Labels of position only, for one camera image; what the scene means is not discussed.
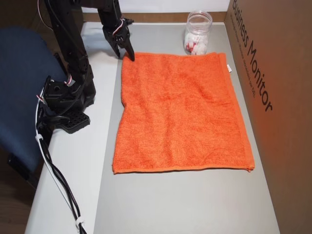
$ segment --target cable tie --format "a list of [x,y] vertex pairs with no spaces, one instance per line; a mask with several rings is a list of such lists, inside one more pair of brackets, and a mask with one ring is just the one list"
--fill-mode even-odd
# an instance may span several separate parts
[[35,136],[36,140],[38,143],[40,143],[40,139],[43,139],[42,135],[40,133],[38,133],[36,136]]
[[84,218],[82,216],[80,216],[76,219],[76,227],[78,229],[78,232],[79,232],[79,224],[81,224],[83,226],[83,223],[84,223]]

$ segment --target clear plastic jar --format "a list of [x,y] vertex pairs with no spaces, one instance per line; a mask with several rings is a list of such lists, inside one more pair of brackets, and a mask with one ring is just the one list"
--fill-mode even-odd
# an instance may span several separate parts
[[184,36],[184,49],[191,55],[207,53],[213,18],[207,12],[193,11],[189,14]]

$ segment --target black cable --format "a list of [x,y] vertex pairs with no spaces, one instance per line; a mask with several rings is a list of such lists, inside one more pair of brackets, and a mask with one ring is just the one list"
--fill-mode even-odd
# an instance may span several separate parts
[[[55,175],[55,177],[58,179],[58,181],[61,183],[61,185],[63,186],[63,188],[66,191],[68,201],[70,203],[70,206],[71,206],[71,209],[73,212],[73,216],[74,216],[75,220],[77,220],[77,218],[80,217],[80,209],[79,209],[79,206],[77,204],[77,201],[76,201],[65,177],[63,176],[61,171],[53,164],[52,158],[51,158],[51,155],[49,153],[48,146],[47,146],[46,142],[43,139],[40,139],[39,143],[40,143],[42,151],[44,153],[43,156],[45,157],[46,161],[49,163],[53,174]],[[81,234],[87,234],[85,229],[82,227],[81,223],[79,224],[79,232]]]

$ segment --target orange towel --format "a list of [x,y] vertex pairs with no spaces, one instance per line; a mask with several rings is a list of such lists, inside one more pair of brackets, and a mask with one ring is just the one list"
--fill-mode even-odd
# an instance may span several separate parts
[[113,171],[254,168],[225,54],[123,59]]

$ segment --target chair seat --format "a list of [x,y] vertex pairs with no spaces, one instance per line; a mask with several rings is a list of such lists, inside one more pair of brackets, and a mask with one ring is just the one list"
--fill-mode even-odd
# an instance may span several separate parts
[[41,157],[35,140],[36,94],[48,75],[66,80],[40,35],[20,27],[0,29],[0,145],[32,172]]

